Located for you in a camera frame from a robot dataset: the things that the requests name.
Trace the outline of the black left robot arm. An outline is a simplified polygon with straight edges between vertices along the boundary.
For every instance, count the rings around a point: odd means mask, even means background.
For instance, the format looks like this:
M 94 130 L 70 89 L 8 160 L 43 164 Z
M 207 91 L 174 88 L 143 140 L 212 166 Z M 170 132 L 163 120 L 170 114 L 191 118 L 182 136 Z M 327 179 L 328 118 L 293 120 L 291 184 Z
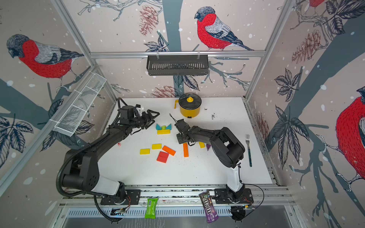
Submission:
M 88 146 L 79 150 L 71 149 L 65 155 L 56 176 L 56 189 L 64 197 L 90 194 L 102 198 L 110 197 L 123 202 L 127 198 L 124 184 L 103 177 L 99 172 L 100 158 L 113 146 L 134 133 L 148 129 L 159 112 L 148 109 L 139 112 L 139 105 L 125 105 L 106 129 L 106 132 Z

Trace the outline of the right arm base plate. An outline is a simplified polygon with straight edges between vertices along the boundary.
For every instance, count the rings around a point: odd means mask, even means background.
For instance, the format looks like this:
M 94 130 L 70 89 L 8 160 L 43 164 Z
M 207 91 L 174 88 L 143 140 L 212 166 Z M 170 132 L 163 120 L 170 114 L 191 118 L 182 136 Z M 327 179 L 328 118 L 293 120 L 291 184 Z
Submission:
M 238 192 L 234 192 L 229 188 L 226 189 L 215 189 L 212 199 L 217 204 L 253 204 L 253 196 L 251 189 L 244 188 Z

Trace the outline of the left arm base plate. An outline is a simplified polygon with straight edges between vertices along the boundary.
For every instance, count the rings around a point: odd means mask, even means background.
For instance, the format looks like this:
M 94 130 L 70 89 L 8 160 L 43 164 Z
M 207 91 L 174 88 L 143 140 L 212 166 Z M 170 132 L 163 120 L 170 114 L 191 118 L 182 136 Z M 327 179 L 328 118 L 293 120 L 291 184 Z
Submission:
M 101 199 L 101 205 L 117 206 L 117 205 L 138 205 L 141 196 L 141 190 L 122 190 L 116 195 L 105 195 Z

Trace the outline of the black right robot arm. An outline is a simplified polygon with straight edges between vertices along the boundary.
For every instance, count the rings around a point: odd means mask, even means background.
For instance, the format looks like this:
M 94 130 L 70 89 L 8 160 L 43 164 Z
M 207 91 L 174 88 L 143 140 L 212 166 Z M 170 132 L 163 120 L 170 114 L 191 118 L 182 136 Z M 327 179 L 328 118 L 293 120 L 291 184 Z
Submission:
M 205 143 L 211 146 L 218 160 L 229 170 L 227 172 L 226 191 L 218 200 L 239 203 L 244 199 L 245 184 L 240 178 L 240 162 L 244 158 L 245 147 L 232 133 L 223 127 L 220 130 L 208 130 L 198 126 L 190 127 L 183 119 L 175 122 L 179 144 L 193 146 Z

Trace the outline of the long yellow rectangle block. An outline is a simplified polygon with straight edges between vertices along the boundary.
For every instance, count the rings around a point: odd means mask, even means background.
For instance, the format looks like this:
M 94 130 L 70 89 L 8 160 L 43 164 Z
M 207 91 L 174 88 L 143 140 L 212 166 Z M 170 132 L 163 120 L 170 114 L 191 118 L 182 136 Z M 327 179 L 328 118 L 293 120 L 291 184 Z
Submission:
M 170 132 L 171 132 L 171 130 L 169 130 L 169 129 L 157 130 L 158 135 L 169 135 Z

